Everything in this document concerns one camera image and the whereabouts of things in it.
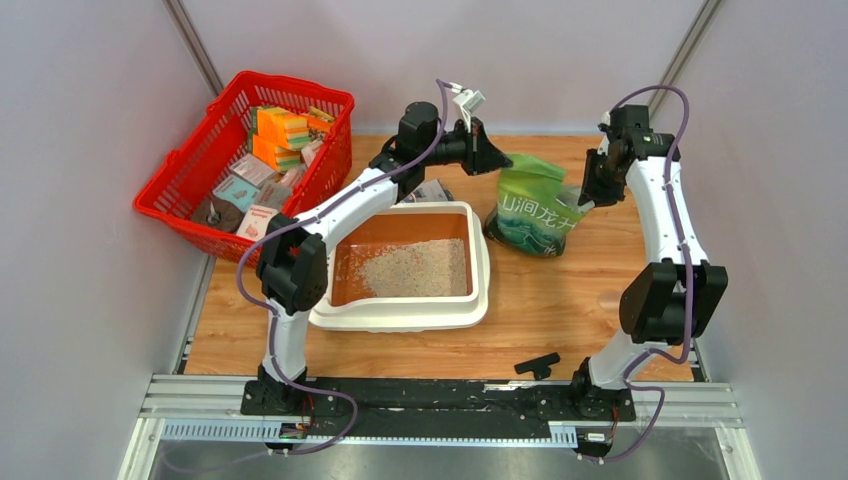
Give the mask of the green cat litter bag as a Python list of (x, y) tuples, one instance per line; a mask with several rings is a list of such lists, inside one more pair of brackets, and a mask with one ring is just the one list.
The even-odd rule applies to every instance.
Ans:
[(484, 235), (534, 257), (559, 257), (566, 236), (594, 207), (578, 203), (580, 188), (564, 182), (564, 168), (541, 158), (511, 153), (500, 171), (497, 203), (483, 222)]

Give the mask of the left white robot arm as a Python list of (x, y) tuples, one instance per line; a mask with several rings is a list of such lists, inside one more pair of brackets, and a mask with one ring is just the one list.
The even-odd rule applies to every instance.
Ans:
[(409, 104), (392, 141), (347, 187), (294, 218), (276, 215), (260, 246), (256, 276), (269, 312), (268, 347), (257, 380), (279, 413), (299, 411), (306, 398), (308, 316), (329, 285), (328, 255), (373, 216), (404, 200), (429, 166), (457, 164), (469, 176), (511, 166), (507, 154), (472, 117), (448, 130), (429, 102)]

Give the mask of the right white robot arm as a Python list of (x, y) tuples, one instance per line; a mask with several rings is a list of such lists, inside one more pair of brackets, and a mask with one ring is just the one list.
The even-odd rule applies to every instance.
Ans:
[(654, 132), (643, 105), (614, 107), (599, 128), (604, 138), (587, 152), (578, 203), (610, 207), (632, 194), (646, 265), (621, 294), (619, 330), (573, 375), (570, 404), (586, 419), (623, 404), (629, 377), (651, 357), (680, 345), (677, 359), (687, 360), (728, 286), (727, 270), (710, 263), (688, 215), (678, 136)]

